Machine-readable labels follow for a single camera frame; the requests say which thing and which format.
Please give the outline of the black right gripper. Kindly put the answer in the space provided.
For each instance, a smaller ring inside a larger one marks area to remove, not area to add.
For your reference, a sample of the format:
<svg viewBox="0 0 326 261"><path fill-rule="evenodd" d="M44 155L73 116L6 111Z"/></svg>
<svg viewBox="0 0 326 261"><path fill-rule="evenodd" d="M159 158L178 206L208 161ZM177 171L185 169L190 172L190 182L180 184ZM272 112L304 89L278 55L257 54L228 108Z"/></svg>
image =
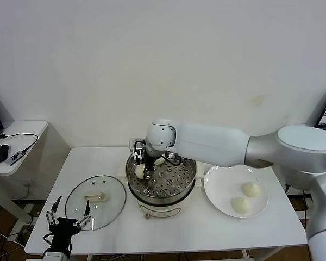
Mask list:
<svg viewBox="0 0 326 261"><path fill-rule="evenodd" d="M133 158L137 165L141 165L143 163L142 151L142 148L133 150ZM162 151L154 150L150 146L145 147L145 178L151 178L155 171L155 165L161 165L164 162L162 155Z"/></svg>

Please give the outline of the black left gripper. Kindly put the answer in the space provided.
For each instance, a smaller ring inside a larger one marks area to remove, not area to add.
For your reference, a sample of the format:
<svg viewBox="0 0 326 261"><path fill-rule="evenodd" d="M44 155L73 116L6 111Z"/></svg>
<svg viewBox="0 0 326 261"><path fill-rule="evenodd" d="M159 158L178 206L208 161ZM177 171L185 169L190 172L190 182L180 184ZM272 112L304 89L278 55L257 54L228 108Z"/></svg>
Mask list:
<svg viewBox="0 0 326 261"><path fill-rule="evenodd" d="M87 200L84 217L81 220L59 217L55 214L58 210L61 196L52 204L50 210L46 211L46 219L49 224L49 231L53 238L49 252L71 252L71 238L78 234L90 221L90 201Z"/></svg>

